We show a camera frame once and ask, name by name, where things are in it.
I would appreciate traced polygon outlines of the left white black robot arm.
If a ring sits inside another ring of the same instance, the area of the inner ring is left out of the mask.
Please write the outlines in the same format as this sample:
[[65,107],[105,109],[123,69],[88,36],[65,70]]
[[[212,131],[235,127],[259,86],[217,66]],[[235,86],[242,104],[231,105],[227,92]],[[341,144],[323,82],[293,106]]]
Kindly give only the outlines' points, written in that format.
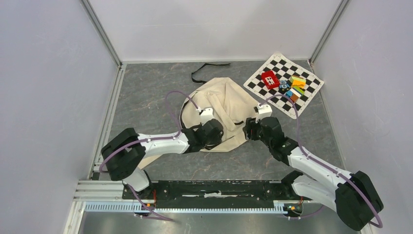
[[223,126],[216,119],[171,134],[145,135],[127,128],[102,148],[103,162],[99,169],[106,169],[112,181],[122,181],[145,199],[152,195],[153,185],[145,171],[138,167],[143,159],[199,152],[220,144],[223,135]]

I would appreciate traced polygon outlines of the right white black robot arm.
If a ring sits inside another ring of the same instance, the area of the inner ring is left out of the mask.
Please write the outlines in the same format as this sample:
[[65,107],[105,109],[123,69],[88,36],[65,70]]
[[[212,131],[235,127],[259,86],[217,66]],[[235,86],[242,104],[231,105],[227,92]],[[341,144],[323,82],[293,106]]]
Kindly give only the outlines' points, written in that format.
[[383,202],[369,176],[351,173],[313,155],[299,142],[286,137],[275,117],[247,118],[243,128],[247,140],[259,140],[273,158],[295,169],[284,178],[282,195],[309,198],[336,212],[349,228],[360,231],[372,219],[382,227],[379,212]]

